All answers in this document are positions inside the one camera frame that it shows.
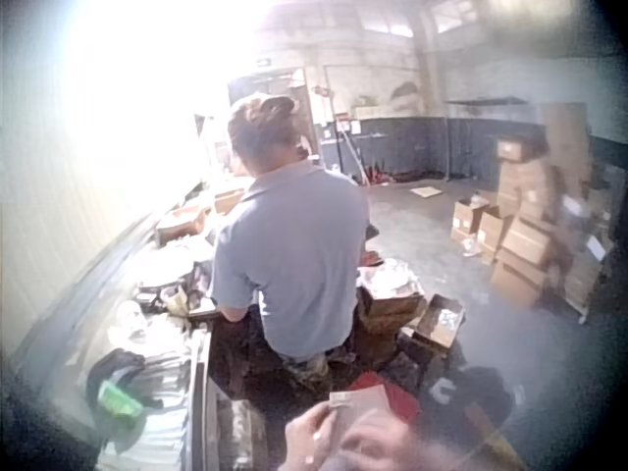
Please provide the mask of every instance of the finger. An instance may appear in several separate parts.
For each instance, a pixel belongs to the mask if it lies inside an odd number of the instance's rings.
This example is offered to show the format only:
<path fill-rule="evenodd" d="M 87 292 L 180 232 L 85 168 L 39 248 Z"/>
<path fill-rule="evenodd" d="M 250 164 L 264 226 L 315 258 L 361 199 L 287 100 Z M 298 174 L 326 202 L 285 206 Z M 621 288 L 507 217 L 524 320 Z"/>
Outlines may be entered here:
<path fill-rule="evenodd" d="M 323 419 L 327 417 L 330 412 L 330 402 L 328 400 L 316 404 L 311 409 L 308 409 L 299 417 L 300 420 L 314 423 L 314 426 L 318 429 L 323 422 Z"/>
<path fill-rule="evenodd" d="M 374 459 L 362 453 L 355 451 L 343 450 L 340 452 L 348 466 L 348 469 L 355 469 L 358 471 L 385 471 L 388 463 L 386 460 Z"/>
<path fill-rule="evenodd" d="M 325 419 L 323 419 L 321 427 L 314 436 L 315 440 L 320 440 L 321 443 L 325 445 L 328 445 L 331 442 L 332 430 L 334 429 L 334 424 L 336 423 L 336 417 L 338 417 L 338 412 L 333 410 L 327 417 L 325 417 Z"/>
<path fill-rule="evenodd" d="M 356 449 L 365 442 L 385 443 L 389 438 L 386 429 L 371 424 L 354 425 L 340 439 L 340 447 Z"/>

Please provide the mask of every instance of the hand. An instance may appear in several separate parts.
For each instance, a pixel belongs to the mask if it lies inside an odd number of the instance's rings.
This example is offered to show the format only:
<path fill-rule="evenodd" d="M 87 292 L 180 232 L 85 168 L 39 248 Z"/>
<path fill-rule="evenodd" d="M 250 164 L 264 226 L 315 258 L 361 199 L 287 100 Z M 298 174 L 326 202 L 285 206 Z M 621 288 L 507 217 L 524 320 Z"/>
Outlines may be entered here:
<path fill-rule="evenodd" d="M 328 401 L 315 405 L 286 425 L 286 462 L 281 471 L 318 470 L 330 454 L 336 411 Z"/>
<path fill-rule="evenodd" d="M 342 437 L 340 448 L 350 469 L 410 471 L 419 467 L 416 435 L 384 410 L 372 410 L 360 417 Z"/>

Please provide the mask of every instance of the man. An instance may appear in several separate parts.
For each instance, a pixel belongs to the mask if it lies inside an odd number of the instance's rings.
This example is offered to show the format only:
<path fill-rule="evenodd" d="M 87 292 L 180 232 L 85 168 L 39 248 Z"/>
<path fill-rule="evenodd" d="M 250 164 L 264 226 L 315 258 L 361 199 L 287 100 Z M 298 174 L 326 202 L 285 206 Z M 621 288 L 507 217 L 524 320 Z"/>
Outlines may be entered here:
<path fill-rule="evenodd" d="M 328 373 L 325 352 L 351 331 L 368 204 L 349 178 L 301 158 L 293 112 L 286 96 L 234 106 L 232 146 L 255 182 L 217 238 L 210 292 L 238 322 L 258 291 L 266 341 L 316 388 Z"/>

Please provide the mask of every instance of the stacked cardboard boxes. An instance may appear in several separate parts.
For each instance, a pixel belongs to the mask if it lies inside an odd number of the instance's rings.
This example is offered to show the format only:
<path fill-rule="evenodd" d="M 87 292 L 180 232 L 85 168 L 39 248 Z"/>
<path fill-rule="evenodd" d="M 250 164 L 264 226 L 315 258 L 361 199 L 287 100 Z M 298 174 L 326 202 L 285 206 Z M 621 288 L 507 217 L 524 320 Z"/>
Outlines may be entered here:
<path fill-rule="evenodd" d="M 478 241 L 485 263 L 497 261 L 492 282 L 515 301 L 534 304 L 547 283 L 556 191 L 547 157 L 523 138 L 497 141 L 497 207 L 482 215 Z"/>
<path fill-rule="evenodd" d="M 553 226 L 518 214 L 497 253 L 492 282 L 520 304 L 534 305 L 547 282 Z"/>
<path fill-rule="evenodd" d="M 549 103 L 541 107 L 549 159 L 561 176 L 566 194 L 583 198 L 591 182 L 591 158 L 584 103 Z"/>
<path fill-rule="evenodd" d="M 497 228 L 481 247 L 485 260 L 497 261 L 494 285 L 509 297 L 532 305 L 551 287 L 586 313 L 611 248 L 611 203 L 608 192 L 589 190 L 592 159 L 584 105 L 551 104 L 542 114 L 547 155 L 526 150 L 520 139 L 497 143 L 498 209 L 483 214 L 478 239 L 488 237 L 485 228 Z M 514 213 L 510 224 L 501 224 L 501 234 L 495 212 L 503 219 Z"/>

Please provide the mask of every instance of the open cardboard box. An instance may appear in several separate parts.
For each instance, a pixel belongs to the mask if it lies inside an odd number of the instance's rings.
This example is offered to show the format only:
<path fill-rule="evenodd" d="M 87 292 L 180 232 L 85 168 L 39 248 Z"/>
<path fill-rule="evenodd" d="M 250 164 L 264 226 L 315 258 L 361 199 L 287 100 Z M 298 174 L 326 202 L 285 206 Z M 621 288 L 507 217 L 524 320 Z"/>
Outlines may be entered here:
<path fill-rule="evenodd" d="M 457 314 L 455 321 L 451 324 L 439 321 L 444 310 Z M 411 329 L 414 340 L 418 340 L 435 353 L 447 357 L 464 320 L 464 314 L 464 307 L 458 301 L 435 294 L 423 316 L 414 319 L 404 329 Z"/>
<path fill-rule="evenodd" d="M 474 202 L 472 198 L 464 198 L 455 203 L 452 227 L 460 233 L 468 235 L 476 233 L 480 226 L 482 211 L 490 204 L 487 199 L 480 196 L 475 199 Z"/>

